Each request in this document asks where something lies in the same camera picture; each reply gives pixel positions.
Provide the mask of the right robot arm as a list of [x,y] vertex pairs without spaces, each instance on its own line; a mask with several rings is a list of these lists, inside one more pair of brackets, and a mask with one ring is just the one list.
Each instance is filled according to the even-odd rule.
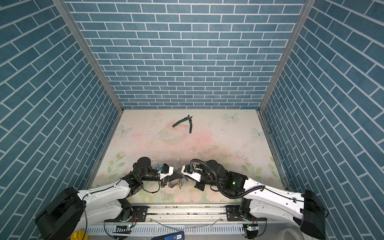
[[265,218],[284,221],[299,226],[310,237],[326,239],[329,211],[310,190],[304,193],[279,190],[245,175],[227,171],[215,160],[204,162],[193,159],[182,167],[181,173],[196,181],[200,190],[206,185],[216,186],[224,197],[240,199],[239,213],[245,220]]

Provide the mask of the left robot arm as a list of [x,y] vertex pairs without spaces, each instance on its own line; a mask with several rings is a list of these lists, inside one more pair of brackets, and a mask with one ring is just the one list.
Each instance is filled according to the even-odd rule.
[[173,167],[164,164],[154,169],[148,157],[141,157],[132,171],[114,183],[89,190],[62,190],[37,214],[35,223],[44,240],[66,240],[88,225],[129,217],[132,205],[128,197],[142,190],[145,181],[157,182],[163,188],[180,178]]

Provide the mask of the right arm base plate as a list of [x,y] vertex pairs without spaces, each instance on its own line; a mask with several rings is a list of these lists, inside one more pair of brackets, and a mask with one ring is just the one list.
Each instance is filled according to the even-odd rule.
[[226,205],[225,209],[228,222],[249,221],[247,217],[242,215],[240,211],[240,205]]

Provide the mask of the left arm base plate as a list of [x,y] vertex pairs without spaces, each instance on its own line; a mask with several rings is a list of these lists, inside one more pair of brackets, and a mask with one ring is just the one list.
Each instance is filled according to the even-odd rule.
[[147,218],[148,208],[148,206],[132,206],[128,211],[128,222],[145,222]]

